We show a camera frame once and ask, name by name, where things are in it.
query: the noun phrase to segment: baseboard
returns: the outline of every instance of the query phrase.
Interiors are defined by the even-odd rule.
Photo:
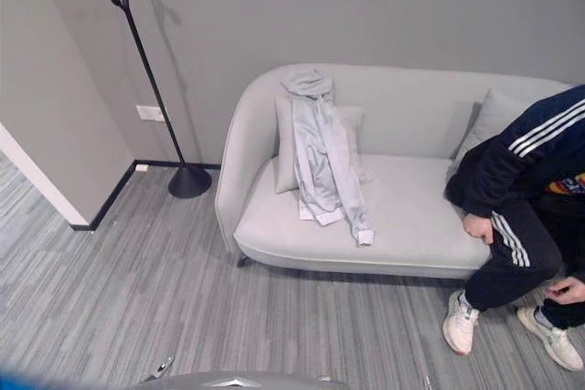
[[[161,160],[143,160],[138,159],[136,160],[136,164],[148,164],[150,166],[164,166],[167,168],[178,168],[181,163],[180,162],[165,162]],[[215,163],[187,163],[189,166],[196,166],[197,168],[201,169],[213,169],[213,170],[220,170],[221,164]]]
[[[97,229],[98,226],[100,225],[100,222],[103,220],[106,213],[108,212],[108,210],[110,210],[110,207],[112,207],[113,202],[116,201],[116,198],[118,197],[118,195],[120,194],[120,192],[122,191],[122,189],[124,188],[126,183],[128,183],[128,180],[130,180],[130,177],[132,177],[132,174],[134,174],[135,168],[136,168],[136,161],[134,160],[132,163],[130,163],[130,166],[128,166],[128,169],[126,169],[126,172],[124,172],[124,174],[122,175],[122,178],[120,179],[120,181],[118,182],[116,187],[113,188],[112,193],[110,194],[110,196],[108,196],[108,199],[101,207],[100,211],[98,212],[98,215],[96,215],[88,225],[80,226],[80,225],[70,224],[71,228],[73,230],[75,230],[76,232],[92,232],[95,229]]]
[[[75,230],[76,232],[92,232],[92,231],[96,230],[98,228],[98,226],[100,225],[100,222],[105,217],[108,210],[110,210],[110,207],[112,207],[113,202],[116,200],[116,198],[118,197],[118,195],[120,194],[120,192],[122,191],[122,189],[124,188],[126,183],[128,183],[128,180],[130,180],[130,177],[132,177],[132,174],[134,174],[134,170],[136,169],[137,164],[148,164],[149,166],[163,166],[163,167],[167,167],[167,168],[176,168],[176,167],[180,166],[181,163],[180,162],[164,162],[164,161],[159,161],[159,160],[134,160],[132,163],[130,163],[130,166],[128,167],[126,172],[123,174],[122,178],[120,179],[120,181],[118,182],[116,187],[113,188],[112,193],[110,194],[110,196],[108,196],[108,199],[101,207],[100,211],[98,212],[98,215],[96,215],[88,225],[69,224],[69,226],[73,230]],[[197,168],[202,168],[202,169],[212,169],[212,170],[221,169],[220,164],[213,164],[213,163],[188,163],[188,164],[191,166],[196,166]]]

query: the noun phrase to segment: striped carpet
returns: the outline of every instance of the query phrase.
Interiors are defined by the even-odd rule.
[[[482,316],[471,356],[453,354],[441,322],[460,281],[237,269],[215,186],[174,199],[172,173],[135,173],[95,233],[73,232],[0,155],[0,367],[119,386],[172,354],[170,374],[327,374],[362,390],[422,389],[425,376],[433,389],[585,388],[511,306]],[[585,353],[585,331],[571,337]]]

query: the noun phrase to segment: track jacket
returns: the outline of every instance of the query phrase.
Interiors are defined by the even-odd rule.
[[[585,172],[585,85],[540,100],[501,134],[462,160],[446,196],[464,211],[489,217],[506,199],[585,218],[585,194],[547,194],[562,179]]]

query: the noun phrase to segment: throw pillow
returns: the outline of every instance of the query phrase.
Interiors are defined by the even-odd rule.
[[[511,97],[500,90],[489,89],[477,119],[463,139],[453,164],[459,166],[468,151],[505,130],[535,101]]]

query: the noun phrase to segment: man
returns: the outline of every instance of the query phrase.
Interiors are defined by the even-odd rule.
[[[463,227],[492,257],[449,300],[443,334],[472,349],[479,313],[510,303],[559,271],[539,307],[517,317],[561,366],[583,368],[566,330],[585,322],[585,85],[540,100],[501,134],[478,145],[447,184],[467,214]]]

